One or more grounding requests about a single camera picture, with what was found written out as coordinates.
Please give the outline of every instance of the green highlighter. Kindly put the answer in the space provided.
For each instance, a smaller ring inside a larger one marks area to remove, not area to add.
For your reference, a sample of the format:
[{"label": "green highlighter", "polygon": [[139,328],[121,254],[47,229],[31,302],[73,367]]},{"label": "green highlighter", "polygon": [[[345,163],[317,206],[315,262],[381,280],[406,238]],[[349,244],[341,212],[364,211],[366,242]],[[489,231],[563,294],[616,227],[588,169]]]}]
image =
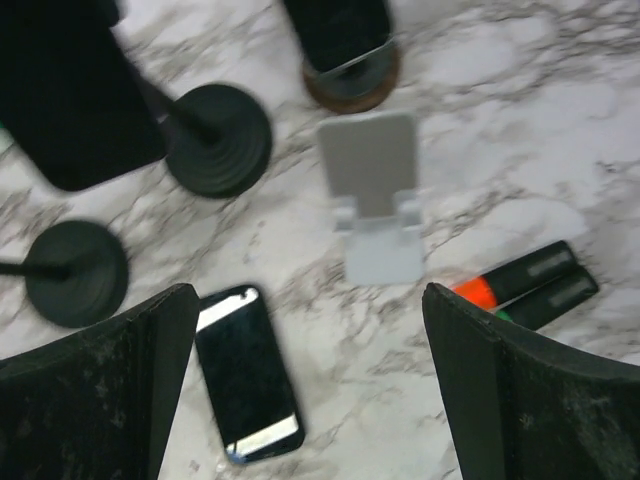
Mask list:
[{"label": "green highlighter", "polygon": [[584,268],[523,295],[495,315],[529,330],[538,330],[593,297],[598,284]]}]

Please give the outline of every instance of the black smartphone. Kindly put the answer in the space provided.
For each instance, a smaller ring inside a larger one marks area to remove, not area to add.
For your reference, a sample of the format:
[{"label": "black smartphone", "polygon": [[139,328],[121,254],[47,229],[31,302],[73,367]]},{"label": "black smartphone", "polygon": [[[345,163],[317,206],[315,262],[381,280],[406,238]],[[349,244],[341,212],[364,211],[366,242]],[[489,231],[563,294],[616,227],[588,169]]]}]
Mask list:
[{"label": "black smartphone", "polygon": [[260,289],[201,299],[196,350],[227,456],[246,464],[291,452],[305,431]]},{"label": "black smartphone", "polygon": [[63,191],[166,155],[164,134],[109,30],[112,20],[95,1],[0,2],[0,122]]},{"label": "black smartphone", "polygon": [[385,0],[282,0],[309,66],[346,68],[392,40]]}]

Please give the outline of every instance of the phone stand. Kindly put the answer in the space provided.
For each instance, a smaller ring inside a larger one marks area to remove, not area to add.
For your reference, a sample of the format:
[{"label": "phone stand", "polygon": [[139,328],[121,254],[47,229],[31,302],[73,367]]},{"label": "phone stand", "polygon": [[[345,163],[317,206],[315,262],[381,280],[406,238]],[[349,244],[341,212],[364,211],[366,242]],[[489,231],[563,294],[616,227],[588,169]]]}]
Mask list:
[{"label": "phone stand", "polygon": [[145,83],[169,114],[173,143],[165,162],[184,188],[201,197],[229,198],[262,177],[271,158],[271,123],[253,97],[210,84],[172,100]]},{"label": "phone stand", "polygon": [[309,95],[338,114],[361,113],[380,105],[393,91],[400,75],[400,50],[392,42],[340,72],[315,74],[307,64],[302,79]]},{"label": "phone stand", "polygon": [[321,122],[318,142],[356,285],[413,283],[424,274],[417,198],[417,136],[400,111]]},{"label": "phone stand", "polygon": [[42,232],[23,263],[0,263],[0,275],[25,277],[27,297],[42,317],[80,328],[109,318],[120,307],[129,264],[109,230],[72,220]]}]

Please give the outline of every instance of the white marble surface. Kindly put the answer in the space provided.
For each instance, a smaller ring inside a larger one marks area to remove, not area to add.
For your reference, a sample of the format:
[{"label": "white marble surface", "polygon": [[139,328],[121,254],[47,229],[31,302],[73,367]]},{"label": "white marble surface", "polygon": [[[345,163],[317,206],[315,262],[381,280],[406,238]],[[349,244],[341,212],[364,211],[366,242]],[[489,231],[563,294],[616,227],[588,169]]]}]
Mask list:
[{"label": "white marble surface", "polygon": [[[568,239],[603,285],[544,332],[640,364],[640,37],[637,0],[395,2],[405,52],[386,107],[411,107],[425,152],[427,275],[345,283],[299,57],[273,0],[132,0],[122,42],[179,94],[253,91],[277,132],[265,178],[233,202],[194,198],[162,165],[79,195],[0,156],[0,254],[62,218],[108,222],[133,264],[131,306],[175,282],[270,294],[309,425],[298,452],[247,469],[222,455],[192,356],[161,478],[459,479],[420,313],[427,281],[467,278]],[[0,280],[0,357],[68,332]]]}]

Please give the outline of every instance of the black marker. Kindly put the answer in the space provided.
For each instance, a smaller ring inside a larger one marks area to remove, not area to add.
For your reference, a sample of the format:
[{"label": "black marker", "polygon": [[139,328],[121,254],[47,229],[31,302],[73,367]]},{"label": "black marker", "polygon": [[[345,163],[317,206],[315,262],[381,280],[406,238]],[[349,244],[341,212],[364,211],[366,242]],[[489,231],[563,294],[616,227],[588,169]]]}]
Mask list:
[{"label": "black marker", "polygon": [[579,267],[575,272],[519,298],[496,315],[529,330],[538,330],[593,297],[599,290],[591,274]]},{"label": "black marker", "polygon": [[579,267],[565,241],[552,243],[453,288],[471,303],[491,310],[567,275]]}]

